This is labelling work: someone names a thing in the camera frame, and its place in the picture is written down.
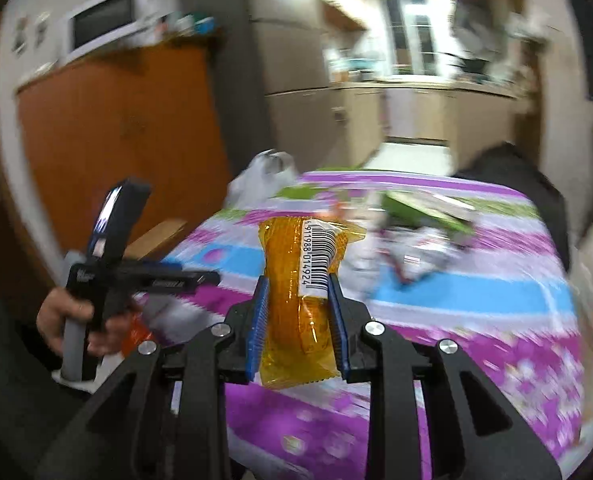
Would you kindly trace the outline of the orange snack wrapper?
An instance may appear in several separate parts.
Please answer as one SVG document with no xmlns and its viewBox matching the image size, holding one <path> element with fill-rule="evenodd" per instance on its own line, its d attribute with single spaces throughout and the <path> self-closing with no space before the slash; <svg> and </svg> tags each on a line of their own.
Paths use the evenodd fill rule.
<svg viewBox="0 0 593 480">
<path fill-rule="evenodd" d="M 287 389 L 337 377 L 329 326 L 328 276 L 366 230 L 345 221 L 272 217 L 260 223 L 269 281 L 264 387 Z"/>
</svg>

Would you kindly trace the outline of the green cardboard box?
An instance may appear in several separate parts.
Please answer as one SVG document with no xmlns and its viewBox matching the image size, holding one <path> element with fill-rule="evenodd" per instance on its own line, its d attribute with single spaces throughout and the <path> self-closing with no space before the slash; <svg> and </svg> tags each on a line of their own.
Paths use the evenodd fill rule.
<svg viewBox="0 0 593 480">
<path fill-rule="evenodd" d="M 475 232 L 475 207 L 437 193 L 388 191 L 382 194 L 381 206 L 390 218 L 408 228 L 427 226 L 465 235 Z"/>
</svg>

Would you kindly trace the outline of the beige kitchen cabinets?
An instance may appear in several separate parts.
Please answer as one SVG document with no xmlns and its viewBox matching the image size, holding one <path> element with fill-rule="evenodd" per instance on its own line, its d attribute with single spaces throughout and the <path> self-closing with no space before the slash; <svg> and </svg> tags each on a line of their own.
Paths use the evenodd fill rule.
<svg viewBox="0 0 593 480">
<path fill-rule="evenodd" d="M 513 140 L 518 100 L 490 84 L 336 84 L 331 96 L 352 166 L 394 140 L 445 145 L 461 169 L 488 148 Z"/>
</svg>

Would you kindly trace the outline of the silver crumpled wrapper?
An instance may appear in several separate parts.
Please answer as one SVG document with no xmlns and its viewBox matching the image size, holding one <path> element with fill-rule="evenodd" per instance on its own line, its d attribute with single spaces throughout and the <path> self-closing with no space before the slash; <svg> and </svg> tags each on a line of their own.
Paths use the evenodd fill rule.
<svg viewBox="0 0 593 480">
<path fill-rule="evenodd" d="M 389 264 L 401 283 L 414 283 L 443 270 L 459 256 L 447 234 L 435 228 L 369 231 L 349 248 L 342 269 L 368 286 L 376 284 L 380 266 Z"/>
</svg>

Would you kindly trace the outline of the colourful striped tablecloth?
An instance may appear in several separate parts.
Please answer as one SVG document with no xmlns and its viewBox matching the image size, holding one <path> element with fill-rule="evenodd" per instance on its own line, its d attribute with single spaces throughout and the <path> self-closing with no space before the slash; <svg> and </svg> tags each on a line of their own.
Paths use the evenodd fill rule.
<svg viewBox="0 0 593 480">
<path fill-rule="evenodd" d="M 366 296 L 371 315 L 406 338 L 453 339 L 487 373 L 554 456 L 582 425 L 580 331 L 565 272 L 536 206 L 502 185 L 394 171 L 311 171 L 256 206 L 227 207 L 170 253 L 217 271 L 194 295 L 144 298 L 132 339 L 178 344 L 251 297 L 264 268 L 257 227 L 272 216 L 318 214 L 347 198 L 426 191 L 473 208 L 475 239 L 456 262 L 413 284 L 379 266 Z M 260 479 L 359 479 L 365 471 L 369 389 L 340 379 L 298 388 L 226 390 L 231 456 Z"/>
</svg>

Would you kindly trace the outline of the white plastic bag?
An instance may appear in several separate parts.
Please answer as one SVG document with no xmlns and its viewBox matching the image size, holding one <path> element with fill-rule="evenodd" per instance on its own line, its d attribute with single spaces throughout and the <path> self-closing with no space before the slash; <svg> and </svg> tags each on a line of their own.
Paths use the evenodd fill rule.
<svg viewBox="0 0 593 480">
<path fill-rule="evenodd" d="M 255 207 L 274 197 L 283 188 L 295 185 L 299 177 L 290 154 L 276 150 L 260 152 L 254 156 L 249 166 L 228 184 L 224 207 Z"/>
</svg>

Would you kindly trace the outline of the orange wooden cabinet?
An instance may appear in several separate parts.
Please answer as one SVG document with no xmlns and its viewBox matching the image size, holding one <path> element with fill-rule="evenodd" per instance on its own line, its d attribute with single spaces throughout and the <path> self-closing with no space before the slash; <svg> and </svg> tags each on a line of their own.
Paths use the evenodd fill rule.
<svg viewBox="0 0 593 480">
<path fill-rule="evenodd" d="M 84 58 L 13 91 L 24 159 L 59 252 L 83 249 L 109 188 L 152 193 L 132 240 L 168 219 L 190 229 L 222 206 L 231 173 L 200 44 Z"/>
</svg>

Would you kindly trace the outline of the black cloth covered object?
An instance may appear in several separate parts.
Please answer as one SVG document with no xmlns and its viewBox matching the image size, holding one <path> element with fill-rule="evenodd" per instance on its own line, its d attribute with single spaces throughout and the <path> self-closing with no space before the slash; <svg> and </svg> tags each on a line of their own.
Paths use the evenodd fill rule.
<svg viewBox="0 0 593 480">
<path fill-rule="evenodd" d="M 563 270 L 569 272 L 570 243 L 565 198 L 513 144 L 504 142 L 485 150 L 468 166 L 457 170 L 454 177 L 504 185 L 527 196 L 547 227 Z"/>
</svg>

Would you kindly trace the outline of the white microwave oven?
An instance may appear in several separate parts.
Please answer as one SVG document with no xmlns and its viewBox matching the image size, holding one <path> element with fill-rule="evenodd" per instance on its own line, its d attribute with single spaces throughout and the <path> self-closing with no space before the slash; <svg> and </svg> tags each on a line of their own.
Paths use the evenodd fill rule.
<svg viewBox="0 0 593 480">
<path fill-rule="evenodd" d="M 69 64 L 145 32 L 150 0 L 88 0 L 61 20 L 61 61 Z"/>
</svg>

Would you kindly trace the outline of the beige refrigerator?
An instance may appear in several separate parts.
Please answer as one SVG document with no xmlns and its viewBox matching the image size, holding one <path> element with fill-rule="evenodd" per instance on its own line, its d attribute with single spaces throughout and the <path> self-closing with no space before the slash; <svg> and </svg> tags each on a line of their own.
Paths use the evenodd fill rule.
<svg viewBox="0 0 593 480">
<path fill-rule="evenodd" d="M 220 130 L 234 174 L 261 151 L 299 171 L 339 166 L 345 130 L 333 113 L 318 0 L 179 0 L 222 29 L 212 62 Z"/>
</svg>

